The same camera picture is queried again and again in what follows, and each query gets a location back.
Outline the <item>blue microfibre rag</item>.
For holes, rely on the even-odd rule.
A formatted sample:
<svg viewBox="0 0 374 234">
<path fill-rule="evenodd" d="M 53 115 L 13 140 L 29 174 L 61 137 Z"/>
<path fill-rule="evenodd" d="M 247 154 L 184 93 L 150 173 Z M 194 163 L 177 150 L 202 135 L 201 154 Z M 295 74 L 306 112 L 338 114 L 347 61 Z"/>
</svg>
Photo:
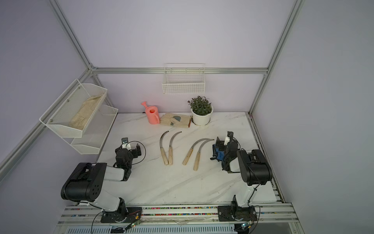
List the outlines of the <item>blue microfibre rag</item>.
<svg viewBox="0 0 374 234">
<path fill-rule="evenodd" d="M 218 143 L 212 145 L 213 156 L 211 160 L 222 161 L 225 156 L 225 146 Z"/>
</svg>

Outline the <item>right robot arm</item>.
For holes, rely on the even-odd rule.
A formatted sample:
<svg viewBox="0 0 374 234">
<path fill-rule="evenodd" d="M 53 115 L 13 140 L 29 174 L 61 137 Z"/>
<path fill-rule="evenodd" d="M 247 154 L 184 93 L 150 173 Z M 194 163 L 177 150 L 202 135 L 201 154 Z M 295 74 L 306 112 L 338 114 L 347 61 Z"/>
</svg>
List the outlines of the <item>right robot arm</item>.
<svg viewBox="0 0 374 234">
<path fill-rule="evenodd" d="M 277 201 L 271 181 L 272 169 L 259 149 L 247 152 L 234 137 L 216 139 L 212 147 L 212 160 L 221 163 L 222 170 L 229 174 L 241 175 L 244 186 L 235 192 L 237 204 L 248 207 L 252 204 L 268 204 Z"/>
</svg>

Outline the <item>white mesh shelf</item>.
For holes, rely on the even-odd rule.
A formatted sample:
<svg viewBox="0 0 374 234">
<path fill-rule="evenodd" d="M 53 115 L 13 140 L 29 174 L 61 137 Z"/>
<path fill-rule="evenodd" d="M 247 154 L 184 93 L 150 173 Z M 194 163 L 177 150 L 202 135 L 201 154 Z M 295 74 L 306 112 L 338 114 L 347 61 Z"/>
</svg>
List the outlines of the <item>white mesh shelf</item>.
<svg viewBox="0 0 374 234">
<path fill-rule="evenodd" d="M 118 109 L 102 104 L 81 138 L 63 138 L 81 155 L 100 153 L 117 116 Z"/>
<path fill-rule="evenodd" d="M 80 110 L 84 101 L 91 96 L 102 95 L 97 107 L 83 130 L 69 127 L 69 122 Z M 40 117 L 40 122 L 61 138 L 81 138 L 99 107 L 107 96 L 107 89 L 91 83 L 74 80 L 47 111 Z"/>
</svg>

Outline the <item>lower white mesh shelf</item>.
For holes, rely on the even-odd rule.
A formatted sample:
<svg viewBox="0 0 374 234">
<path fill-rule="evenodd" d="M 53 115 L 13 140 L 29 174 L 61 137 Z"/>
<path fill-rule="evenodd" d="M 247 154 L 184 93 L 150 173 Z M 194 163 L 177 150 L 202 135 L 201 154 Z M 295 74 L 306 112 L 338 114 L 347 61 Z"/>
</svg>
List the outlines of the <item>lower white mesh shelf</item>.
<svg viewBox="0 0 374 234">
<path fill-rule="evenodd" d="M 63 138 L 81 155 L 100 153 L 117 116 L 118 109 L 102 104 L 81 138 Z"/>
</svg>

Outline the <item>upper white mesh shelf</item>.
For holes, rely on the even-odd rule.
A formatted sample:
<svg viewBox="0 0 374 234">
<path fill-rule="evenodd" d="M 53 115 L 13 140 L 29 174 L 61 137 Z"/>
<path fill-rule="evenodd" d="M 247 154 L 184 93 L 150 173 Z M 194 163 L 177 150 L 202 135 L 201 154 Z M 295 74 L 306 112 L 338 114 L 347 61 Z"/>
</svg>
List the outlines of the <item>upper white mesh shelf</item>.
<svg viewBox="0 0 374 234">
<path fill-rule="evenodd" d="M 69 122 L 80 110 L 84 101 L 91 96 L 102 95 L 97 107 L 83 130 L 69 127 Z M 40 122 L 61 138 L 81 138 L 99 107 L 107 96 L 107 89 L 91 83 L 74 80 L 47 111 L 40 117 Z"/>
</svg>

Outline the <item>beige glove in shelf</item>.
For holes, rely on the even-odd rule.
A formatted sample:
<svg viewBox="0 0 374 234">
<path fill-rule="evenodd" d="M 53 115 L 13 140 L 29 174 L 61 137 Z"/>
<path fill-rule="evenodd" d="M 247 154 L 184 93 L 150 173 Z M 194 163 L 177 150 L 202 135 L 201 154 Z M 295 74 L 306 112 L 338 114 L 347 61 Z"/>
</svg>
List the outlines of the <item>beige glove in shelf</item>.
<svg viewBox="0 0 374 234">
<path fill-rule="evenodd" d="M 80 110 L 69 122 L 69 127 L 83 130 L 97 107 L 102 95 L 91 96 L 83 102 Z"/>
</svg>

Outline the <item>pink watering can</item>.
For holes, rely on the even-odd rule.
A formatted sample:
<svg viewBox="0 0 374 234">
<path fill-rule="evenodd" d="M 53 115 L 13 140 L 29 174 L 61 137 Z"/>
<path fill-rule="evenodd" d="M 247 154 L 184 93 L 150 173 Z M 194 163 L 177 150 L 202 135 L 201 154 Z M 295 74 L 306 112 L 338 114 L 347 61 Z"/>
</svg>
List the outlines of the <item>pink watering can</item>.
<svg viewBox="0 0 374 234">
<path fill-rule="evenodd" d="M 160 117 L 158 108 L 156 106 L 148 106 L 146 102 L 141 103 L 142 106 L 145 107 L 145 113 L 148 119 L 148 122 L 152 125 L 156 125 L 160 123 Z"/>
</svg>

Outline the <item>aluminium front rail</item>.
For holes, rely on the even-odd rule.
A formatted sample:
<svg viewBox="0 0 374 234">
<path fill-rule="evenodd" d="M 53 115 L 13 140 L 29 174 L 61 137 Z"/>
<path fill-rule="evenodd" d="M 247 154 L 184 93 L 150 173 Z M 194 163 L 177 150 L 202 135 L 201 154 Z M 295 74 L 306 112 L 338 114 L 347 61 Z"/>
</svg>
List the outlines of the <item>aluminium front rail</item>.
<svg viewBox="0 0 374 234">
<path fill-rule="evenodd" d="M 290 203 L 260 204 L 255 207 L 260 223 L 293 223 L 299 218 Z M 217 205 L 146 205 L 141 224 L 213 224 L 219 222 Z M 67 206 L 57 226 L 100 224 L 101 210 L 89 206 Z"/>
</svg>

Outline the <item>potted green plant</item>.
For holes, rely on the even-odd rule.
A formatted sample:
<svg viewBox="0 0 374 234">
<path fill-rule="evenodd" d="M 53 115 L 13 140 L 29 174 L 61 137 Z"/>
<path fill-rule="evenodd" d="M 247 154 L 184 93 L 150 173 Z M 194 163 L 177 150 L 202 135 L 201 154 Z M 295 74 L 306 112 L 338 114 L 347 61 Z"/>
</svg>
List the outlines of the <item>potted green plant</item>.
<svg viewBox="0 0 374 234">
<path fill-rule="evenodd" d="M 193 122 L 197 126 L 208 125 L 213 113 L 211 102 L 205 96 L 197 96 L 188 101 Z"/>
</svg>

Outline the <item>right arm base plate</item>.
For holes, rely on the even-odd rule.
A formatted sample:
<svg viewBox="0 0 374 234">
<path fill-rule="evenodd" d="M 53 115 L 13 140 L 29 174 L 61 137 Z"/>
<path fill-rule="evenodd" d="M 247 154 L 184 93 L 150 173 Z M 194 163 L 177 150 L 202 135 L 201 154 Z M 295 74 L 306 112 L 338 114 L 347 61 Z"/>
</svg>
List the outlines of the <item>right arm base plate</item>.
<svg viewBox="0 0 374 234">
<path fill-rule="evenodd" d="M 218 206 L 219 221 L 257 221 L 258 216 L 254 206 L 231 207 Z"/>
</svg>

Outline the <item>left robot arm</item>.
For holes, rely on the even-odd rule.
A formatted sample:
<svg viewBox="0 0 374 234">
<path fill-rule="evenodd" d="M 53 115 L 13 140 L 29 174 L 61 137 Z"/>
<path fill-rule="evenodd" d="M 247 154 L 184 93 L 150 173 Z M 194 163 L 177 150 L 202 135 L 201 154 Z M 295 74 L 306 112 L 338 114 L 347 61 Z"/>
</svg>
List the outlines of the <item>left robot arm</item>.
<svg viewBox="0 0 374 234">
<path fill-rule="evenodd" d="M 125 213 L 124 199 L 115 197 L 103 189 L 104 181 L 124 182 L 131 175 L 133 160 L 145 156 L 144 145 L 137 141 L 134 149 L 131 142 L 124 143 L 117 149 L 113 166 L 107 163 L 79 163 L 61 189 L 61 198 L 79 203 L 87 203 L 105 212 Z"/>
</svg>

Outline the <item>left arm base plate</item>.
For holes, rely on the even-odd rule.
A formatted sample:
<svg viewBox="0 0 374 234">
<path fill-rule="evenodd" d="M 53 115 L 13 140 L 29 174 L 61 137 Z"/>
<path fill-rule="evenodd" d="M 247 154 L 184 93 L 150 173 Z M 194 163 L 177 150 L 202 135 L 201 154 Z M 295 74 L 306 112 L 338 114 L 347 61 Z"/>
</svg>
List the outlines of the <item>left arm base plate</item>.
<svg viewBox="0 0 374 234">
<path fill-rule="evenodd" d="M 101 223 L 134 223 L 142 214 L 141 207 L 127 207 L 123 211 L 104 212 Z"/>
</svg>

